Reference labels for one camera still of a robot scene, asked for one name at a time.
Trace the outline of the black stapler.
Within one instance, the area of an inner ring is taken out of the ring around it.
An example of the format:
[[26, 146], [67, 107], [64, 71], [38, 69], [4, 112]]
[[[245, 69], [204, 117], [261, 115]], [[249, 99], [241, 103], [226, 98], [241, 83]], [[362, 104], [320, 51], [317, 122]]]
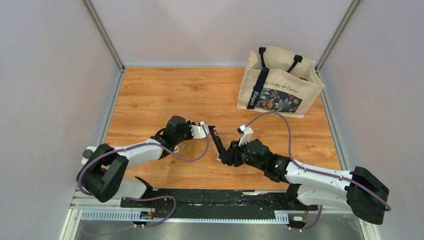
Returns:
[[218, 156], [220, 156], [221, 154], [226, 152], [226, 148], [223, 145], [223, 142], [219, 136], [219, 133], [215, 130], [215, 126], [214, 125], [208, 126], [208, 129], [212, 137], [212, 140], [215, 144], [215, 147], [217, 149]]

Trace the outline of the white stapler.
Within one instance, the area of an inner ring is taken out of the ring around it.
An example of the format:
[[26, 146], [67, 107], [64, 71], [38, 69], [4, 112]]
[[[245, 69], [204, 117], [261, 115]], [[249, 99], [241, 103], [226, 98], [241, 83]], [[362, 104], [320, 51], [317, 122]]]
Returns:
[[178, 153], [179, 151], [180, 151], [180, 147], [178, 145], [176, 145], [173, 152]]

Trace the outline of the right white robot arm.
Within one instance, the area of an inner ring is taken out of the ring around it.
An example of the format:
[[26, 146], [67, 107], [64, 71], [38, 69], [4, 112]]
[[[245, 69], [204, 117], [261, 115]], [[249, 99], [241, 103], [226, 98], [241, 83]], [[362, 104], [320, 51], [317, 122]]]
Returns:
[[223, 164], [248, 165], [273, 182], [287, 183], [285, 203], [293, 210], [302, 205], [345, 209], [374, 225], [381, 225], [385, 213], [391, 210], [389, 189], [364, 167], [332, 170], [300, 163], [273, 153], [258, 139], [243, 145], [232, 141], [228, 148], [218, 141], [215, 146]]

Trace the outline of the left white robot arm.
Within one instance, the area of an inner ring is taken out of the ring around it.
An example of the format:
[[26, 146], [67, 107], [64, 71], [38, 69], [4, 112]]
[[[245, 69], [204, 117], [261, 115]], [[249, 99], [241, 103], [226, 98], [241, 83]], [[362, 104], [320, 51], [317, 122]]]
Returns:
[[210, 130], [202, 121], [196, 124], [181, 116], [172, 116], [166, 127], [145, 141], [112, 147], [106, 143], [88, 146], [82, 153], [82, 169], [76, 177], [79, 190], [105, 203], [114, 197], [130, 197], [140, 207], [148, 207], [153, 194], [139, 177], [125, 172], [148, 161], [176, 156], [179, 144], [193, 139], [208, 139]]

